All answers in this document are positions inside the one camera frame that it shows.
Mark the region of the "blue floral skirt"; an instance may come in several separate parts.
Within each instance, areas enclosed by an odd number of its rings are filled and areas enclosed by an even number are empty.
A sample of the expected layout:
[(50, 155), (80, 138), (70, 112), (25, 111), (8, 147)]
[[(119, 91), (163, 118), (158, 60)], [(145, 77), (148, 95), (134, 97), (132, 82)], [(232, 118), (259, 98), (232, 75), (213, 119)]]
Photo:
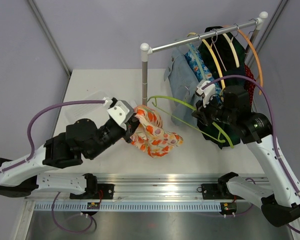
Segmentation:
[(193, 44), (187, 44), (188, 51), (184, 54), (185, 66), (183, 67), (183, 87), (186, 89), (184, 100), (187, 102), (194, 96), (195, 84), (201, 81), (212, 82), (214, 77), (205, 65), (201, 54)]

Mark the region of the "yellow hanger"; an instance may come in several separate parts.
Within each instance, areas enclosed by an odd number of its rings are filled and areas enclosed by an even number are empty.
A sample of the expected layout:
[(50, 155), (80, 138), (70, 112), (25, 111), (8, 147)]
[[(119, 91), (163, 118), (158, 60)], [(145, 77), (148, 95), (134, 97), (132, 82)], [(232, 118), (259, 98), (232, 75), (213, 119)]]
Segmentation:
[[(188, 33), (187, 37), (190, 37), (190, 36), (197, 36), (197, 35), (198, 35), (198, 34), (195, 33), (195, 32), (190, 32), (190, 33)], [(217, 57), (216, 57), (216, 55), (215, 55), (215, 53), (214, 53), (212, 47), (208, 44), (208, 42), (207, 42), (205, 39), (201, 39), (199, 35), (198, 35), (198, 37), (199, 37), (199, 39), (204, 43), (204, 45), (207, 47), (207, 49), (209, 50), (210, 55), (212, 56), (213, 61), (214, 61), (214, 63), (215, 63), (215, 66), (216, 66), (218, 75), (219, 75), (220, 78), (222, 78), (222, 77), (223, 77), (222, 70), (221, 70), (221, 67), (220, 67), (220, 65), (219, 65), (219, 62), (218, 62), (218, 60), (217, 60)], [(221, 79), (220, 82), (221, 82), (221, 87), (222, 87), (221, 89), (223, 90), (223, 89), (226, 87), (225, 81), (224, 81), (223, 79)]]

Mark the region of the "lime green hanger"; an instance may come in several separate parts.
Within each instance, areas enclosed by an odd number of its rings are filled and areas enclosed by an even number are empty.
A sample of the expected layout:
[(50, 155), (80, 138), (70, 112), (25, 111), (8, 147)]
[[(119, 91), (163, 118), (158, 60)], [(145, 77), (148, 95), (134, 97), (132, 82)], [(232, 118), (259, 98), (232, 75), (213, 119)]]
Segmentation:
[[(174, 113), (169, 113), (168, 111), (164, 110), (158, 105), (158, 99), (164, 99), (169, 100), (171, 102), (175, 103), (175, 107), (179, 107), (179, 109), (175, 109)], [(187, 125), (188, 127), (191, 127), (200, 133), (202, 133), (205, 137), (208, 137), (210, 140), (213, 140), (219, 144), (225, 144), (227, 143), (230, 148), (234, 148), (234, 144), (229, 137), (229, 135), (215, 122), (212, 123), (214, 128), (217, 130), (217, 136), (212, 136), (210, 133), (207, 133), (206, 131), (203, 131), (197, 127), (197, 121), (193, 116), (190, 115), (191, 112), (195, 111), (196, 108), (189, 103), (182, 101), (180, 99), (177, 99), (175, 97), (171, 96), (165, 96), (165, 95), (153, 95), (150, 96), (146, 103), (151, 102), (152, 106), (157, 108), (158, 110), (166, 113), (169, 115), (174, 122), (179, 121), (180, 123)]]

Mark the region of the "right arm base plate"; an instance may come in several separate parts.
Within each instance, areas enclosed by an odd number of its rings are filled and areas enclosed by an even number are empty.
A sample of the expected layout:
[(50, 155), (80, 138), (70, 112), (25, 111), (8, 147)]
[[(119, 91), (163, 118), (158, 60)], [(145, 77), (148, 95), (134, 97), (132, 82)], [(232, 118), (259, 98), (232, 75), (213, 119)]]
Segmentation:
[(217, 183), (203, 183), (196, 188), (204, 200), (233, 200), (231, 194), (223, 193)]

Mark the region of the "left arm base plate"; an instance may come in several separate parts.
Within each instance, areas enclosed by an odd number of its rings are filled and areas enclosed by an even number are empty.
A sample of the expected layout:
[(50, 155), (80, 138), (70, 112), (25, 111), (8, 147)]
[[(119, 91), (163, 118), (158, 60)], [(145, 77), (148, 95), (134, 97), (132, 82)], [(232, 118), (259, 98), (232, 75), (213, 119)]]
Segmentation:
[(114, 197), (115, 185), (111, 183), (98, 183), (97, 192), (94, 193), (90, 199), (99, 200), (100, 197), (102, 200), (112, 200)]

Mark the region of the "orange floral skirt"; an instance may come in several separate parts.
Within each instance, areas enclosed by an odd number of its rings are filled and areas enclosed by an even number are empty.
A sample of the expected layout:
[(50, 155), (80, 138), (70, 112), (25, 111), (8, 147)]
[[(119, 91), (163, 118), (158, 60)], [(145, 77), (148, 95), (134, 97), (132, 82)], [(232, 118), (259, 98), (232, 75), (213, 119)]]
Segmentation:
[(130, 137), (131, 144), (152, 158), (161, 158), (173, 148), (183, 144), (183, 138), (175, 133), (164, 130), (160, 114), (145, 105), (134, 108), (139, 125)]

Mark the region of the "pale mint hanger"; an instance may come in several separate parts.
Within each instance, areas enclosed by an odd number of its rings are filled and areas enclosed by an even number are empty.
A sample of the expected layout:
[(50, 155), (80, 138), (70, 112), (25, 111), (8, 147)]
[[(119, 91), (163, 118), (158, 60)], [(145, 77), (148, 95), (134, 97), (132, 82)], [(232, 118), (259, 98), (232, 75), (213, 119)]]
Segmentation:
[(198, 71), (196, 71), (196, 73), (199, 72), (200, 75), (201, 75), (201, 80), (206, 81), (207, 78), (205, 76), (205, 72), (204, 72), (204, 70), (202, 68), (202, 64), (200, 62), (200, 59), (198, 58), (198, 56), (196, 54), (196, 50), (195, 50), (194, 46), (191, 43), (187, 43), (186, 46), (188, 47), (189, 51), (191, 52), (191, 55), (194, 58), (194, 61), (195, 61), (196, 66), (198, 68)]

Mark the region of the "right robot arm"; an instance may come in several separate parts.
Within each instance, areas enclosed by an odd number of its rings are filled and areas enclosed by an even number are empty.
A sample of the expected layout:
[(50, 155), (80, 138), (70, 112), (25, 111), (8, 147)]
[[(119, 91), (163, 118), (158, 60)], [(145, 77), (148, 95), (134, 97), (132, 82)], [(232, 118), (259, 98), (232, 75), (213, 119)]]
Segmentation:
[(199, 86), (195, 91), (202, 99), (196, 103), (192, 116), (205, 126), (224, 123), (239, 136), (264, 171), (271, 189), (247, 182), (234, 172), (218, 179), (217, 193), (222, 198), (241, 197), (261, 209), (267, 221), (275, 227), (300, 218), (300, 182), (279, 149), (269, 119), (253, 112), (248, 92), (232, 85), (223, 90), (218, 101), (215, 86)]

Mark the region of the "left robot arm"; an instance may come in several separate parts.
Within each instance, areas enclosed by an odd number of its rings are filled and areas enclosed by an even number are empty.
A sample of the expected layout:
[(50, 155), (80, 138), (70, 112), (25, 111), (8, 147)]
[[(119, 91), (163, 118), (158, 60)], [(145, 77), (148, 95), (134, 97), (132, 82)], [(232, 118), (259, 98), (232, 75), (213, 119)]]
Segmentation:
[(18, 166), (4, 171), (0, 176), (0, 195), (24, 198), (33, 192), (69, 193), (70, 199), (99, 198), (98, 179), (92, 173), (81, 176), (53, 177), (50, 171), (79, 166), (83, 159), (94, 160), (120, 139), (131, 143), (140, 121), (132, 116), (119, 126), (113, 118), (97, 127), (82, 118), (67, 125), (65, 132), (47, 140), (27, 162), (17, 160)]

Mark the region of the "light blue denim garment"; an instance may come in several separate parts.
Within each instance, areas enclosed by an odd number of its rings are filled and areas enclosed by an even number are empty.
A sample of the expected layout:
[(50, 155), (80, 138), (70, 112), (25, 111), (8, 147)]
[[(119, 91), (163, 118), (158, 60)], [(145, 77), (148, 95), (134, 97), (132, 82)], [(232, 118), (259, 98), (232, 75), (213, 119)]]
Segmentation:
[[(164, 72), (164, 80), (169, 81), (170, 90), (172, 93), (173, 98), (177, 98), (181, 101), (184, 101), (192, 106), (195, 105), (195, 103), (199, 100), (199, 98), (195, 95), (190, 99), (188, 102), (187, 100), (184, 100), (186, 95), (186, 89), (184, 88), (183, 84), (183, 73), (184, 73), (184, 66), (185, 66), (185, 57), (184, 54), (178, 50), (177, 48), (173, 50), (171, 57), (168, 61), (168, 65)], [(172, 113), (174, 114), (175, 109), (179, 110), (179, 107), (173, 107)], [(176, 121), (174, 122), (173, 118), (171, 118), (173, 123), (177, 123), (177, 126), (182, 126), (183, 123)]]

